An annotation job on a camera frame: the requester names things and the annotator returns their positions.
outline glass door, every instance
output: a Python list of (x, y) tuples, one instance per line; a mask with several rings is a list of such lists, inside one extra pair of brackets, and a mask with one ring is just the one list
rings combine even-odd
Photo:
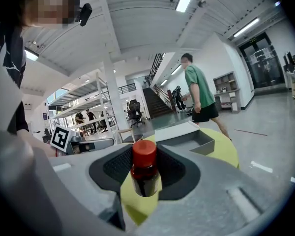
[(282, 68), (267, 34), (262, 33), (240, 47), (255, 88), (284, 83)]

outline bottle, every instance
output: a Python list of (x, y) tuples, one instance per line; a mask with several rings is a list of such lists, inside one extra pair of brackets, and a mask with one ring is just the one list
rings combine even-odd
[(148, 140), (137, 141), (132, 147), (132, 182), (135, 191), (143, 197), (150, 197), (157, 191), (156, 151), (155, 143)]

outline box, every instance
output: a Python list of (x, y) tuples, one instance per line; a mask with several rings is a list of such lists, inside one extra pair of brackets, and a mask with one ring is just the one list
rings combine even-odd
[(169, 145), (201, 155), (212, 153), (215, 146), (214, 139), (190, 121), (156, 130), (155, 141), (157, 145)]

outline red bottle cap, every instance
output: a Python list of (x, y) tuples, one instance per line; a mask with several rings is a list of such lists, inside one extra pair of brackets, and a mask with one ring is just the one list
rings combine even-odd
[(139, 140), (132, 146), (132, 161), (135, 167), (146, 168), (156, 161), (156, 145), (149, 140)]

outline gray tray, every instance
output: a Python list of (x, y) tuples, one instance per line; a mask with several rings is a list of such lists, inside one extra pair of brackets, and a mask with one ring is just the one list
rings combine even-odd
[(175, 148), (189, 150), (201, 155), (208, 155), (214, 151), (215, 141), (201, 130), (186, 135), (156, 142), (157, 145), (169, 145)]

